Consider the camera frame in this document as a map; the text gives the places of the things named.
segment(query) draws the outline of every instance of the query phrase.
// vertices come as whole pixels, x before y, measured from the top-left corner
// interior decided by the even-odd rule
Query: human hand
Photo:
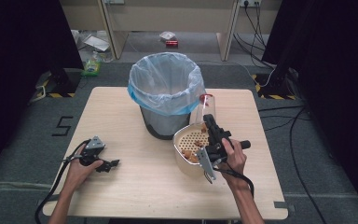
[[[230,139],[234,148],[227,139],[222,139],[222,144],[226,149],[227,161],[219,164],[220,169],[230,170],[230,167],[237,173],[243,174],[243,168],[246,163],[246,155],[242,152],[241,143],[237,140]],[[246,182],[229,174],[222,173],[223,178],[227,181],[228,185],[231,188],[239,187],[243,188],[243,185],[246,185]]]
[[[83,144],[76,154],[81,154],[85,146],[86,144]],[[84,166],[80,163],[79,159],[71,160],[62,191],[70,194],[74,193],[75,190],[86,180],[86,178],[102,164],[103,161],[98,160],[89,166]]]

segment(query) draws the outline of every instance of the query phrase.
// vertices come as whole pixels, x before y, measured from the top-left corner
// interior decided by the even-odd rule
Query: person's right hand
[[[229,166],[237,173],[243,174],[243,168],[246,163],[246,155],[242,152],[241,143],[237,140],[230,139],[234,148],[232,148],[231,144],[227,139],[222,139],[223,146],[226,149],[227,153],[227,161],[220,163],[218,166],[220,169],[230,170]],[[237,178],[233,175],[228,175],[222,173],[223,178],[227,181],[228,185],[232,187],[243,187],[246,185],[246,182],[240,178]]]

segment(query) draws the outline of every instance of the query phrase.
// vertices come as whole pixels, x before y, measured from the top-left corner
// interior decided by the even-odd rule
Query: perforated basket
[[[179,169],[190,176],[203,175],[195,153],[201,146],[208,146],[208,133],[201,124],[191,124],[173,136],[175,158]]]

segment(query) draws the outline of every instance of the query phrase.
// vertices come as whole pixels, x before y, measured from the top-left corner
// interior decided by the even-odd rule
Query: gray carpet floor
[[[293,117],[301,107],[268,110],[305,105],[301,95],[295,100],[262,99],[249,75],[268,71],[247,66],[249,74],[245,67],[236,64],[198,64],[206,88],[248,89],[254,93],[289,207],[286,220],[267,223],[322,223],[317,208],[327,223],[358,223],[358,195],[343,169],[330,156],[311,111],[306,108],[291,131]],[[91,90],[97,86],[127,86],[131,65],[104,63],[100,75],[80,80],[75,97],[45,98],[26,108],[21,125],[0,156],[0,224],[34,223],[37,201],[47,195],[54,181]],[[65,129],[57,128],[63,116],[71,117],[62,121],[62,125],[70,126],[69,132],[52,136],[65,133]],[[43,215],[41,219],[44,223],[48,220]],[[107,224],[109,219],[68,218],[68,223],[86,222]]]

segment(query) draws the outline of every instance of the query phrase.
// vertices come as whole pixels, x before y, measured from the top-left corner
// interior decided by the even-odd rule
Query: red object
[[[167,40],[165,41],[166,47],[178,47],[178,41],[177,40]]]

